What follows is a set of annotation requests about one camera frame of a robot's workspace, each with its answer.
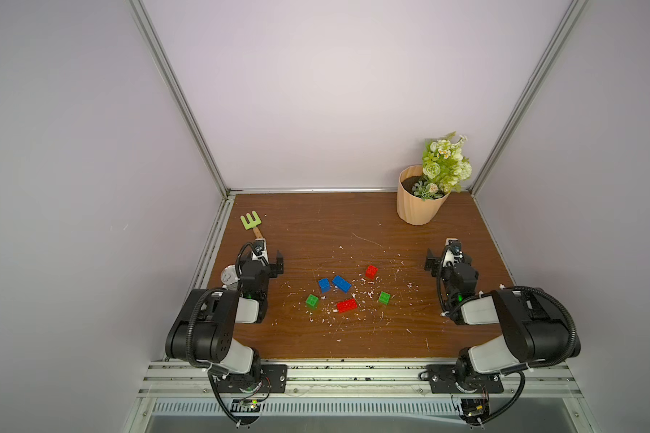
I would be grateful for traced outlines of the small blue lego brick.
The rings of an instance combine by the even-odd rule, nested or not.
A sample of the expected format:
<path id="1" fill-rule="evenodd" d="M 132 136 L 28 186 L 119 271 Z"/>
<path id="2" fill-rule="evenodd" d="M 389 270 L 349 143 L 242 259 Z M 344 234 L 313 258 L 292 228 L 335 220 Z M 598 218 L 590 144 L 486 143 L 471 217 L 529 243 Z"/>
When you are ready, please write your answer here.
<path id="1" fill-rule="evenodd" d="M 330 285 L 330 280 L 327 278 L 320 279 L 318 281 L 318 285 L 321 290 L 321 293 L 327 293 L 332 289 L 332 286 Z"/>

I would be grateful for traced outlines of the small red lego brick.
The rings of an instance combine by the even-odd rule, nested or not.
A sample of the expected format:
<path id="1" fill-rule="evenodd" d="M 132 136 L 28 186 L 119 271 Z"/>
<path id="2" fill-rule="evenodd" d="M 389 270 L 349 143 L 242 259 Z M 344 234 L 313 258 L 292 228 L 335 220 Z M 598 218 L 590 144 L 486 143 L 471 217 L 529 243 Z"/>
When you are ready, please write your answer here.
<path id="1" fill-rule="evenodd" d="M 375 267 L 374 265 L 370 265 L 366 269 L 365 276 L 371 281 L 375 281 L 375 279 L 377 278 L 377 272 L 378 272 L 378 268 Z"/>

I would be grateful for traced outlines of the long blue lego brick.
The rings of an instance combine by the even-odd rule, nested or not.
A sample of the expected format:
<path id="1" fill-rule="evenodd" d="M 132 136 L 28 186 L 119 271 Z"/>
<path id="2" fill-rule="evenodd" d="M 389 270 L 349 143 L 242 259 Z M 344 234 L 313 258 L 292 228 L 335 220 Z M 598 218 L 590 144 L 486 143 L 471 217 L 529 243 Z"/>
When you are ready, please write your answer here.
<path id="1" fill-rule="evenodd" d="M 337 289 L 339 289 L 339 290 L 341 290 L 342 292 L 345 292 L 345 293 L 348 293 L 351 290 L 351 287 L 352 287 L 351 283 L 349 283 L 347 280 L 345 280 L 344 278 L 342 278 L 339 275 L 336 275 L 332 279 L 332 283 Z"/>

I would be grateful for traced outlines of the long red lego brick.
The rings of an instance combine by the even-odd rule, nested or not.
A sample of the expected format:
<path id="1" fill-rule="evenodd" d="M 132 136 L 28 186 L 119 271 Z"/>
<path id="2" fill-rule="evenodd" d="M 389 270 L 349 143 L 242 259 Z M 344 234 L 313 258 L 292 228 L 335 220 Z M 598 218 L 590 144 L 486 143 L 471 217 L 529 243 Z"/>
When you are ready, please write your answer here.
<path id="1" fill-rule="evenodd" d="M 359 305 L 355 299 L 347 299 L 346 301 L 339 302 L 336 306 L 336 310 L 338 313 L 345 313 L 356 310 L 358 307 Z"/>

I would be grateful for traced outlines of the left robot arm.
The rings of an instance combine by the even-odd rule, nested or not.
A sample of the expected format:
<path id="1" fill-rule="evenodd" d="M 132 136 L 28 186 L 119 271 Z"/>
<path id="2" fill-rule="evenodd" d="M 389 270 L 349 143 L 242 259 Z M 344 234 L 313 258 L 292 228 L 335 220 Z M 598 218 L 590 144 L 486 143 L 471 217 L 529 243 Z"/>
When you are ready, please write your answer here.
<path id="1" fill-rule="evenodd" d="M 269 283 L 283 274 L 284 268 L 280 253 L 274 263 L 265 255 L 251 254 L 222 271 L 220 288 L 192 290 L 166 337 L 166 356 L 221 379 L 259 382 L 260 355 L 234 339 L 234 331 L 237 324 L 263 322 Z"/>

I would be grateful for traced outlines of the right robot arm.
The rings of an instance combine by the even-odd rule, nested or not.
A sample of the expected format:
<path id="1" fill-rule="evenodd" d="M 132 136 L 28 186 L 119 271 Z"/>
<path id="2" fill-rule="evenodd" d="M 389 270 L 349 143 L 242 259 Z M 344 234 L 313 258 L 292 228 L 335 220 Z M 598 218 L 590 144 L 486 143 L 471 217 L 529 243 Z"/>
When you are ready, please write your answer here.
<path id="1" fill-rule="evenodd" d="M 460 351 L 452 370 L 457 384 L 556 366 L 578 357 L 581 341 L 570 311 L 540 288 L 476 290 L 480 274 L 462 244 L 427 251 L 424 269 L 435 278 L 442 315 L 458 326 L 498 325 L 499 337 Z"/>

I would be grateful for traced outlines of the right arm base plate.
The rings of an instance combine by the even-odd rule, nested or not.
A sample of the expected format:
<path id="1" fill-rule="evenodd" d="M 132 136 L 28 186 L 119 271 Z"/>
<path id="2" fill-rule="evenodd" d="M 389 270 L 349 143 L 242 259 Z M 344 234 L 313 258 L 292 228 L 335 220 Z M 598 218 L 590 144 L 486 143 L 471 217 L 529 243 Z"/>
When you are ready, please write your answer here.
<path id="1" fill-rule="evenodd" d="M 492 394 L 505 391 L 496 373 L 476 373 L 471 368 L 467 370 L 450 364 L 429 364 L 418 377 L 429 384 L 434 394 Z"/>

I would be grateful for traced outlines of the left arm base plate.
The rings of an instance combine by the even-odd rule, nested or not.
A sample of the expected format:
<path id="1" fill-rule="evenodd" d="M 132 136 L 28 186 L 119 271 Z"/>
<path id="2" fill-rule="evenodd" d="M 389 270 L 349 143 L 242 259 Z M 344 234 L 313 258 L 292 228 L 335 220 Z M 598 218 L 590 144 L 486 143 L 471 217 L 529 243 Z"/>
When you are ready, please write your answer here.
<path id="1" fill-rule="evenodd" d="M 261 364 L 249 373 L 239 375 L 231 373 L 225 378 L 217 378 L 216 385 L 220 393 L 285 393 L 288 379 L 286 364 Z"/>

